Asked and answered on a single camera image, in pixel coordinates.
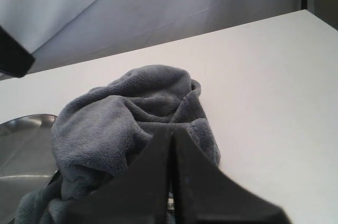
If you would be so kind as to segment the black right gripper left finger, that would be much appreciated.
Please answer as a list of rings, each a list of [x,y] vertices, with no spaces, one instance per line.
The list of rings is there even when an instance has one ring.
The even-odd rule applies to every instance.
[[[65,223],[166,223],[171,138],[159,129],[121,175],[71,203]]]

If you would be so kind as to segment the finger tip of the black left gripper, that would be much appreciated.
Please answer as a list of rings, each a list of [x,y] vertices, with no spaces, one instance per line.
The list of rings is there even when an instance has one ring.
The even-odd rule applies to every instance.
[[[34,64],[35,58],[2,27],[0,36],[1,73],[15,78],[24,77]]]

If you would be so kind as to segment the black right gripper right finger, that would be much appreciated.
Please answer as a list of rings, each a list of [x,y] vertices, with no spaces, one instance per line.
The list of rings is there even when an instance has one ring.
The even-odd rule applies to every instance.
[[[176,223],[290,223],[282,208],[224,175],[186,129],[172,143]]]

